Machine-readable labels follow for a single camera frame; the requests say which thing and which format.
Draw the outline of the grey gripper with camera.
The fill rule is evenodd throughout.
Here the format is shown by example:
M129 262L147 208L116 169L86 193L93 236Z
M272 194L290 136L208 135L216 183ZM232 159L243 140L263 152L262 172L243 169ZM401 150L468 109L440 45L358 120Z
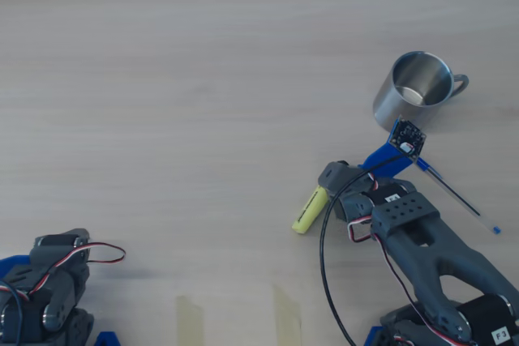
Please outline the grey gripper with camera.
M324 171L318 177L318 185L322 187L328 196L334 196L351 176L351 168L343 160L333 161L327 164ZM367 192L378 188L378 182L372 173L366 173L346 188L333 206L335 216L339 220L357 220L369 216L372 209L372 201L368 199Z

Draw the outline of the grey gripper without camera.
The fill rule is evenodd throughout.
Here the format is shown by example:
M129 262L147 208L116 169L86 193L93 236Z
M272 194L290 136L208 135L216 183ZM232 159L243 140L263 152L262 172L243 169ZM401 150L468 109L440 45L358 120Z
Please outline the grey gripper without camera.
M64 233L37 237L29 253L30 264L36 267L51 267L73 249L84 246L89 241L90 234L87 229L72 229Z

